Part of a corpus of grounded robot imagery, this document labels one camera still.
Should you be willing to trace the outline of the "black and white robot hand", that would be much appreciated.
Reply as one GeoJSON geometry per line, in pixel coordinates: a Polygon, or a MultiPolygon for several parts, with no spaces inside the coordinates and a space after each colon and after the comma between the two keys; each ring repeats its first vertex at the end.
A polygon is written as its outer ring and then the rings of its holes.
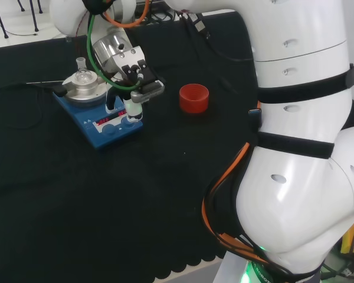
{"type": "Polygon", "coordinates": [[[114,82],[119,87],[135,87],[135,89],[123,90],[111,86],[106,94],[107,112],[110,113],[114,110],[114,103],[119,98],[124,105],[129,123],[141,121],[143,118],[142,104],[163,94],[165,90],[163,81],[152,72],[146,61],[140,60],[138,63],[138,65],[132,65],[131,67],[124,66],[122,71],[127,78],[114,82]]]}

